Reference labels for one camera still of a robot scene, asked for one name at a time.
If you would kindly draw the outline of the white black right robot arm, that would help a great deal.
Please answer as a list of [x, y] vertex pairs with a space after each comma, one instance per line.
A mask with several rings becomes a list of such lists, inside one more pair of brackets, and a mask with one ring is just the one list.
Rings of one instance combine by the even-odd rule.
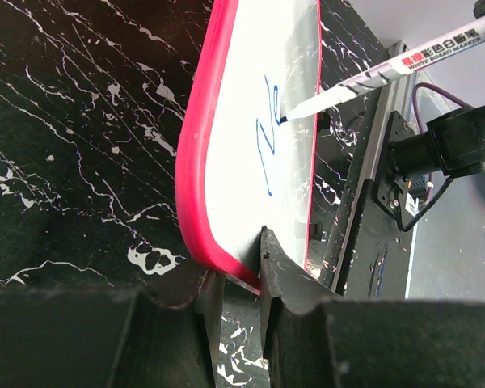
[[485, 171], [485, 105], [463, 107], [427, 123], [390, 147], [390, 165], [405, 179], [441, 171], [454, 178]]

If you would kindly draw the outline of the white blue whiteboard marker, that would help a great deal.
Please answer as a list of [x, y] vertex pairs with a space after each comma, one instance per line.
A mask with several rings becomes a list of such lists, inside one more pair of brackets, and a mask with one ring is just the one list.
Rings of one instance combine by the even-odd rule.
[[281, 123], [313, 116], [366, 95], [485, 42], [485, 15], [343, 80], [283, 113]]

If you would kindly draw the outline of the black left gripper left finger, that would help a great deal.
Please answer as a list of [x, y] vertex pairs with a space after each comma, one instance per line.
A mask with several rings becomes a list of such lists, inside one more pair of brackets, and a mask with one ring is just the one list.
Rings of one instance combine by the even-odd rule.
[[145, 287], [0, 289], [0, 387], [213, 387], [224, 283], [187, 260]]

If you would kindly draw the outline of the pink framed whiteboard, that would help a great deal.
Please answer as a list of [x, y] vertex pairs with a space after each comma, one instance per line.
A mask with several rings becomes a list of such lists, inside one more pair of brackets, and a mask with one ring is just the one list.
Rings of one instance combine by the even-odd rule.
[[304, 266], [315, 116], [283, 121], [320, 89], [317, 1], [216, 1], [177, 150], [179, 228], [204, 266], [260, 287], [260, 235]]

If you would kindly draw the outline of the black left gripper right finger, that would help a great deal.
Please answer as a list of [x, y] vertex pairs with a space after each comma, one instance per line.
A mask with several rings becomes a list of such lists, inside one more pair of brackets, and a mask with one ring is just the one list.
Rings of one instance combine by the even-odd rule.
[[352, 300], [260, 235], [261, 346], [274, 387], [485, 387], [485, 303]]

